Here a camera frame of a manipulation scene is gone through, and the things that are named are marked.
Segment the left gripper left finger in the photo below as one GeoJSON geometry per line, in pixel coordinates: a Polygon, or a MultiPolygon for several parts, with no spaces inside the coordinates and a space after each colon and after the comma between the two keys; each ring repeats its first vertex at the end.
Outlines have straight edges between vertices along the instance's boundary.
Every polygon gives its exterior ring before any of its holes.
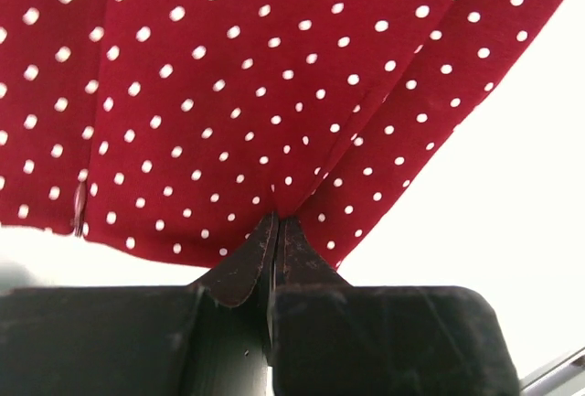
{"type": "Polygon", "coordinates": [[[4,395],[262,395],[279,231],[184,286],[21,288],[1,296],[4,395]]]}

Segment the red polka dot skirt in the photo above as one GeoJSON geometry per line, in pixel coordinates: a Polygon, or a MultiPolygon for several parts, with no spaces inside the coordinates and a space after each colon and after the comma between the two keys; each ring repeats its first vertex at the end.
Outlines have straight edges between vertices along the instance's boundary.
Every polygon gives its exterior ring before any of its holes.
{"type": "Polygon", "coordinates": [[[333,266],[563,0],[1,0],[1,222],[212,267],[295,216],[333,266]]]}

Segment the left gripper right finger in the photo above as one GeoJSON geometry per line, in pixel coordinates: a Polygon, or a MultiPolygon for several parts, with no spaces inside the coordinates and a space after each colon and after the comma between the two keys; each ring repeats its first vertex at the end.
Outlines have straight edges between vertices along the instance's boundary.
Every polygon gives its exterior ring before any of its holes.
{"type": "Polygon", "coordinates": [[[271,299],[278,395],[517,395],[494,309],[461,286],[349,284],[285,219],[271,299]]]}

